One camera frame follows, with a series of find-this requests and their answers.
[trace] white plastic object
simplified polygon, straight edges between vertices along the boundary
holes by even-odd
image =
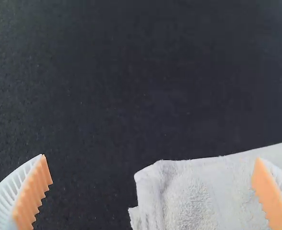
[[[0,182],[0,230],[32,230],[41,199],[52,184],[46,157],[30,159]]]

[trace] orange rubber pad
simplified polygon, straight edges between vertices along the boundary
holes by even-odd
[[[13,219],[18,230],[33,230],[32,223],[36,221],[35,214],[42,205],[48,186],[53,184],[45,155],[36,163],[23,184],[16,205],[13,210]]]
[[[260,158],[257,158],[252,176],[252,188],[262,203],[272,230],[282,230],[282,193],[273,176]]]

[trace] folded towel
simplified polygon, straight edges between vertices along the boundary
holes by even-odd
[[[282,168],[282,143],[224,157],[158,161],[134,176],[133,230],[268,230],[251,188],[256,157]]]

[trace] dark fabric surface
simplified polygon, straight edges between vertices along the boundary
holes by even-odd
[[[35,229],[128,230],[136,171],[281,141],[282,1],[0,0],[0,180],[46,154]]]

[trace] white towel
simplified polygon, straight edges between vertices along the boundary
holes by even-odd
[[[158,161],[134,176],[133,230],[268,230],[251,189],[256,157],[282,168],[282,143],[224,157]]]

